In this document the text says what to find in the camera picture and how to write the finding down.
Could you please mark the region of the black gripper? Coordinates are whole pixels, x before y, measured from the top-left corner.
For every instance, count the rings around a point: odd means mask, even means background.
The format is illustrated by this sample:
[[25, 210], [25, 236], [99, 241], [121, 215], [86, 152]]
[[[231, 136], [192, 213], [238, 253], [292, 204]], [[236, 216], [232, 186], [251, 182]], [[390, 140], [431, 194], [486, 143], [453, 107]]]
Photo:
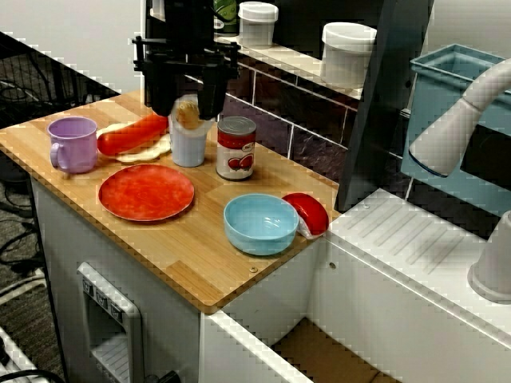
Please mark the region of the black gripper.
[[202, 74], [202, 120], [222, 112], [228, 81], [238, 75], [240, 48], [215, 41], [214, 22], [223, 20], [212, 1], [145, 2], [145, 35], [133, 39], [133, 64], [145, 75], [145, 105], [155, 114], [171, 114], [178, 98], [175, 74]]

